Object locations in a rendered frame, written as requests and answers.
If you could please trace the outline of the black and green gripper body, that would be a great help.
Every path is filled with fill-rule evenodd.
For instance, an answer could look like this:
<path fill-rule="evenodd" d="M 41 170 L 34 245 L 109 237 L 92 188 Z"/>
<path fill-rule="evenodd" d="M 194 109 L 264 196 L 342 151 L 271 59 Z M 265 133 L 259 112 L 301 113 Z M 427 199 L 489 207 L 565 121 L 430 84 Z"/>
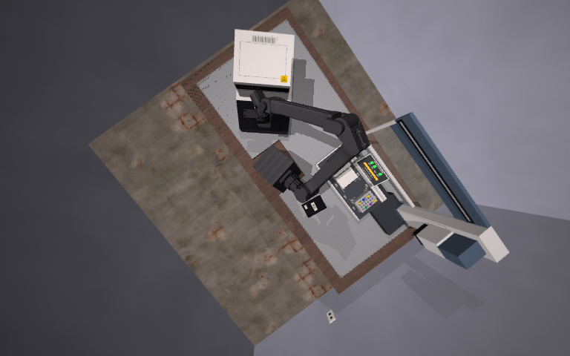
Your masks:
<path fill-rule="evenodd" d="M 272 116 L 270 114 L 269 118 L 264 120 L 265 124 L 258 124 L 258 127 L 259 128 L 271 128 L 271 118 L 272 118 Z"/>

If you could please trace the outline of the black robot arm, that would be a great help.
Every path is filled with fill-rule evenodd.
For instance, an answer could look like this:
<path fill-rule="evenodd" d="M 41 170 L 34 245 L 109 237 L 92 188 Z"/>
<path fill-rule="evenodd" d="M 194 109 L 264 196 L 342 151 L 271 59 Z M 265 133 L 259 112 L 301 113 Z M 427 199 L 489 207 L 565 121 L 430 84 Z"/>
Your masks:
<path fill-rule="evenodd" d="M 328 111 L 277 96 L 266 98 L 262 90 L 251 93 L 250 99 L 257 110 L 243 109 L 243 118 L 246 120 L 257 119 L 258 124 L 265 124 L 264 120 L 271 113 L 280 114 L 321 127 L 323 131 L 335 134 L 343 143 L 309 181 L 303 183 L 291 169 L 280 179 L 279 182 L 292 191 L 301 203 L 314 197 L 324 183 L 370 146 L 361 120 L 354 113 Z"/>

